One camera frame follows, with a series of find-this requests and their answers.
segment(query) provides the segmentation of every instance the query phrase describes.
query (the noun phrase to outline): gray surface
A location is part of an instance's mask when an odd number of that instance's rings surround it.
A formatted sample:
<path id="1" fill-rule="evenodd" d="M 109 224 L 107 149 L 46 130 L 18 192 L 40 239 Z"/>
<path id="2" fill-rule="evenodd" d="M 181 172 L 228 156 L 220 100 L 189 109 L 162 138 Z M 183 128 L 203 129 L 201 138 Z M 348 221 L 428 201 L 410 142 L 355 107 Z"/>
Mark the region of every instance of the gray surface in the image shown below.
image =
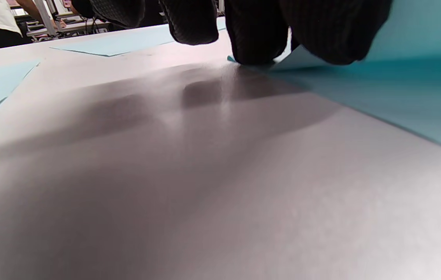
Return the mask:
<path id="1" fill-rule="evenodd" d="M 80 57 L 150 66 L 54 94 L 47 62 L 1 108 L 1 280 L 441 280 L 441 147 L 224 61 Z"/>

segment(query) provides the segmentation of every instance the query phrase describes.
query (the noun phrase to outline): table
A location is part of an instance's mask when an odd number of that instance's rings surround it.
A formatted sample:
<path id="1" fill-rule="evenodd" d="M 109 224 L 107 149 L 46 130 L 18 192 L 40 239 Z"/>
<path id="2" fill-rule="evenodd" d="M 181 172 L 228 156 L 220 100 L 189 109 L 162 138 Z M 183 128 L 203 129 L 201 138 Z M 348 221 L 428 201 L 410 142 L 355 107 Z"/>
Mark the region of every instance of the table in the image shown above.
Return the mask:
<path id="1" fill-rule="evenodd" d="M 42 59 L 0 108 L 0 279 L 441 279 L 441 147 L 227 62 L 225 31 L 49 48 L 106 35 L 0 50 Z"/>

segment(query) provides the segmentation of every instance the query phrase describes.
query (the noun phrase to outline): gloved hand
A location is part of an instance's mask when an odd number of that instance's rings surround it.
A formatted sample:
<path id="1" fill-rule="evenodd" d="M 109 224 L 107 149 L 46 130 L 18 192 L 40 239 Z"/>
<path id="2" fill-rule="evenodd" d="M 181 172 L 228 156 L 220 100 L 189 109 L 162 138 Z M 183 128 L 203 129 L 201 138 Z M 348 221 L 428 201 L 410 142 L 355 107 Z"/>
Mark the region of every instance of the gloved hand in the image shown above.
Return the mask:
<path id="1" fill-rule="evenodd" d="M 144 0 L 90 0 L 107 21 L 135 27 Z M 218 39 L 213 0 L 160 0 L 177 42 L 197 45 Z M 390 13 L 392 0 L 225 0 L 226 26 L 234 58 L 266 64 L 285 49 L 288 27 L 294 40 L 331 64 L 366 57 Z"/>

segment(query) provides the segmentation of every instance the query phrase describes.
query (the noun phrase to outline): metal frame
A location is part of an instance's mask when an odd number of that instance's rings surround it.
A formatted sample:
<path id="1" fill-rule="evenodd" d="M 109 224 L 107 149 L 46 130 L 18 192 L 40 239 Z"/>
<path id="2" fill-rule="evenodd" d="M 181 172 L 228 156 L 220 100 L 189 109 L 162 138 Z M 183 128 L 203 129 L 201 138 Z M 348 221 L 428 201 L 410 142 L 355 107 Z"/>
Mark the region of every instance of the metal frame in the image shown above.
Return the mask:
<path id="1" fill-rule="evenodd" d="M 45 0 L 47 3 L 47 7 L 49 8 L 51 15 L 53 16 L 53 20 L 56 24 L 56 27 L 58 30 L 61 30 L 60 21 L 57 19 L 56 15 L 58 13 L 56 9 L 56 5 L 54 4 L 53 0 Z M 47 29 L 47 33 L 52 35 L 53 37 L 56 37 L 56 29 L 53 26 L 53 23 L 51 22 L 51 17 L 49 16 L 49 12 L 46 10 L 46 6 L 44 6 L 44 0 L 34 0 L 35 5 L 37 6 L 37 9 L 39 11 L 40 17 L 42 18 L 42 21 L 44 22 L 44 26 Z"/>

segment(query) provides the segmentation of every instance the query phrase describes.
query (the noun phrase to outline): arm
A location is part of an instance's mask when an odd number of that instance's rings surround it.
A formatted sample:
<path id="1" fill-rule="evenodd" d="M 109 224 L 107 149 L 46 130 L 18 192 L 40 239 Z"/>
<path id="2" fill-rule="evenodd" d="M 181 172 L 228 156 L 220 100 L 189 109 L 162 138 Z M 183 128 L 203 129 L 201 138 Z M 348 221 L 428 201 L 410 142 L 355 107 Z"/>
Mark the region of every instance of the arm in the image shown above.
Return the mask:
<path id="1" fill-rule="evenodd" d="M 18 4 L 29 14 L 32 18 L 39 21 L 39 23 L 44 23 L 42 17 L 40 16 L 39 9 L 32 0 L 16 0 Z"/>

